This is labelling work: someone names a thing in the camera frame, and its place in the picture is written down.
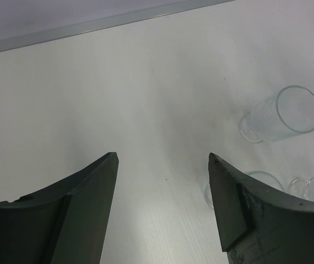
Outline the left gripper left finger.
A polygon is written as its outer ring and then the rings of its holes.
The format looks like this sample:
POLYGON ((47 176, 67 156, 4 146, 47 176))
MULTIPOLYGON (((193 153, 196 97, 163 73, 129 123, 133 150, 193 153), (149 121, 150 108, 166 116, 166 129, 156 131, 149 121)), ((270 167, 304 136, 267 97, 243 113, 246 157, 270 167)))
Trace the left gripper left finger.
POLYGON ((0 202, 0 263, 99 263, 118 164, 109 152, 41 190, 0 202))

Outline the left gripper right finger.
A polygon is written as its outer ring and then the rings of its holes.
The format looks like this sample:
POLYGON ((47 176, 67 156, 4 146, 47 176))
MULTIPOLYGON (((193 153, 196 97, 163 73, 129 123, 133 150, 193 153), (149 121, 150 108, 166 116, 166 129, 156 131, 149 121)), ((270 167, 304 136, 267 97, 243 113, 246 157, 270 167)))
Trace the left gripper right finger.
POLYGON ((314 263, 314 202, 266 185, 214 153, 208 171, 229 263, 314 263))

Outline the clear patterned wine glass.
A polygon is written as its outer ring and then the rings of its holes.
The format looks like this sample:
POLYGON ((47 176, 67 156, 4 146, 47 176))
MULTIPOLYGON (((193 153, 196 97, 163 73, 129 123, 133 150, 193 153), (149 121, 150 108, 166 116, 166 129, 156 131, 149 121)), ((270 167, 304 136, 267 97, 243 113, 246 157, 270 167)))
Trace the clear patterned wine glass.
MULTIPOLYGON (((250 177, 252 177, 256 180, 259 180, 262 183, 265 183, 265 184, 267 184, 267 185, 269 185, 269 186, 271 186, 277 190, 280 190, 282 192, 285 191, 285 189, 282 186, 282 184, 280 183, 280 181, 276 177, 274 177, 273 175, 271 175, 267 172, 256 170, 256 171, 251 171, 251 172, 245 172, 245 174, 247 174, 250 177)), ((208 206, 210 208, 214 208, 210 184, 208 184, 205 188, 204 197, 205 197, 205 200, 206 200, 208 206)))

